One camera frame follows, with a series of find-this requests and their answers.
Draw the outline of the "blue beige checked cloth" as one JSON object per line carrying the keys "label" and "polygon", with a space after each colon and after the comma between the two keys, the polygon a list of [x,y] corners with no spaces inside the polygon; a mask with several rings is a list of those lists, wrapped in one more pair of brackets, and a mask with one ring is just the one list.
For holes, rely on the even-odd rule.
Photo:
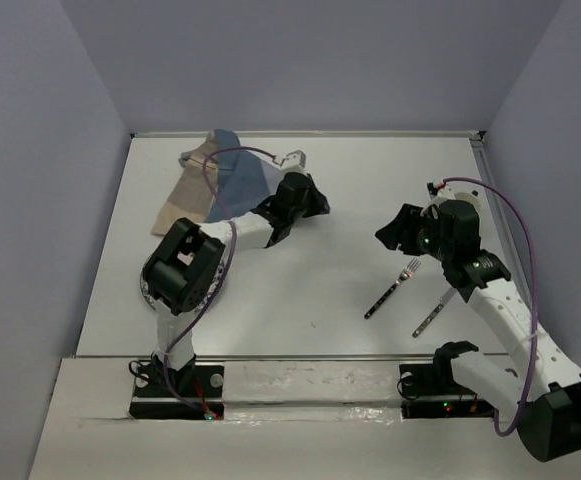
{"label": "blue beige checked cloth", "polygon": [[240,216],[276,191],[283,174],[241,150],[235,132],[215,129],[179,157],[182,173],[161,207],[151,234],[164,236],[179,218],[212,223]]}

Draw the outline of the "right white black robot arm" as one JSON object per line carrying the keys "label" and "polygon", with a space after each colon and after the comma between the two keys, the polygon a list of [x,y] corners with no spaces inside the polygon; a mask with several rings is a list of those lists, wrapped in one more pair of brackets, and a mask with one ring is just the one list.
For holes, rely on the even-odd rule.
{"label": "right white black robot arm", "polygon": [[486,400],[495,409],[497,434],[518,434],[541,462],[581,450],[581,368],[532,316],[502,261],[482,248],[474,205],[458,199],[405,204],[375,236],[389,250],[438,260],[516,369],[498,367],[469,342],[448,342],[435,352],[432,384],[443,392],[464,387]]}

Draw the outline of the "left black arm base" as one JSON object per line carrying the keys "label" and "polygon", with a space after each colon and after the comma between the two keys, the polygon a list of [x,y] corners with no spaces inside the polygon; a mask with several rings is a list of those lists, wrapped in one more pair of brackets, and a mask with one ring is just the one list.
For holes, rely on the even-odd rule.
{"label": "left black arm base", "polygon": [[224,417],[225,368],[218,363],[186,365],[182,371],[164,368],[157,358],[131,360],[134,377],[128,414],[136,420],[218,421]]}

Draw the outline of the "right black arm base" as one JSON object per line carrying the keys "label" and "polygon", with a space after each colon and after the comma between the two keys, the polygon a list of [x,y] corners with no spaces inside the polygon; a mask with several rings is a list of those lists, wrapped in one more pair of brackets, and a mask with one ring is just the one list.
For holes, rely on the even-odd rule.
{"label": "right black arm base", "polygon": [[406,420],[492,418],[494,407],[471,390],[442,383],[432,364],[403,364],[396,384]]}

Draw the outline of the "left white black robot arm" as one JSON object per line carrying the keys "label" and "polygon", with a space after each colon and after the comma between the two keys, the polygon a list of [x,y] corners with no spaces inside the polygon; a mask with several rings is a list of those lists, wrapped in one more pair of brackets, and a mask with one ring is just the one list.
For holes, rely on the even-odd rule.
{"label": "left white black robot arm", "polygon": [[213,223],[174,222],[141,272],[144,296],[157,318],[151,367],[138,374],[179,395],[193,379],[192,329],[213,303],[238,253],[283,241],[303,218],[330,213],[330,205],[307,173],[284,175],[276,192],[246,213]]}

